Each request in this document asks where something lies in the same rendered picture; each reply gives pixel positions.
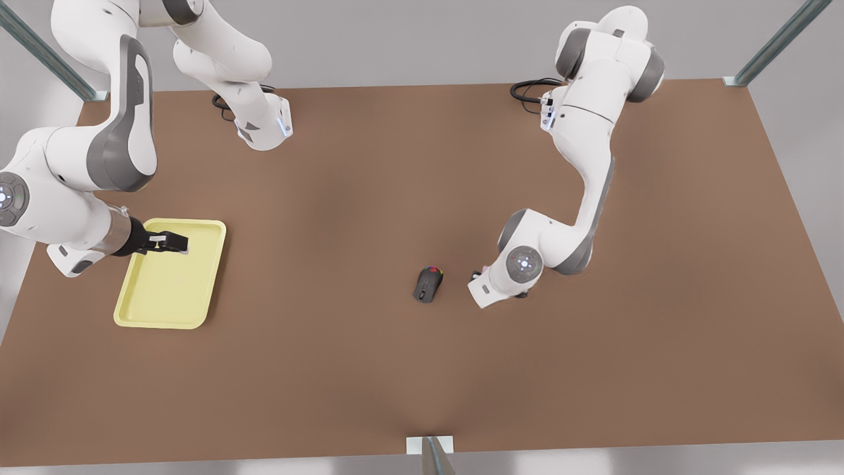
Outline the black computer mouse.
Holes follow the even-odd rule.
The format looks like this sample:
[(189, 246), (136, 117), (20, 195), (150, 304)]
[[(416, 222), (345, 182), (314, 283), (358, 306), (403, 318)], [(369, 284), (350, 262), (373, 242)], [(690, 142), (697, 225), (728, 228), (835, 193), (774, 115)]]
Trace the black computer mouse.
[(413, 290), (413, 298), (421, 303), (431, 303), (435, 292), (443, 279), (443, 271), (438, 267), (425, 267), (420, 271)]

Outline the yellow plastic tray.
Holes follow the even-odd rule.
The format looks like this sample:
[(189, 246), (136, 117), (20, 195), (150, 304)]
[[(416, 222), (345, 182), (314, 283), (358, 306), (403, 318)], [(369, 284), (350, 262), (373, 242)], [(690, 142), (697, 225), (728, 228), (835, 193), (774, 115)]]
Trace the yellow plastic tray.
[(188, 239), (187, 253), (133, 255), (113, 318), (120, 327), (195, 329), (207, 317), (226, 225), (220, 220), (153, 218), (151, 232)]

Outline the silver frame post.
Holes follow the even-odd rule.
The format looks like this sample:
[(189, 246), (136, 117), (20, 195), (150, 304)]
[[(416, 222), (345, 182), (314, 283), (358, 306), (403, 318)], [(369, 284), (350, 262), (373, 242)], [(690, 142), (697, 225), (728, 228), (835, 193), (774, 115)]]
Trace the silver frame post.
[(407, 437), (406, 453), (421, 456), (422, 475), (456, 475), (449, 454), (454, 453), (451, 435)]
[(785, 48), (796, 39), (833, 0), (805, 0), (779, 30), (739, 69), (736, 75), (723, 77), (726, 87), (747, 87)]
[(0, 0), (0, 27), (30, 52), (55, 78), (60, 79), (84, 102), (105, 102), (108, 91), (94, 90), (60, 55), (31, 29), (24, 19)]

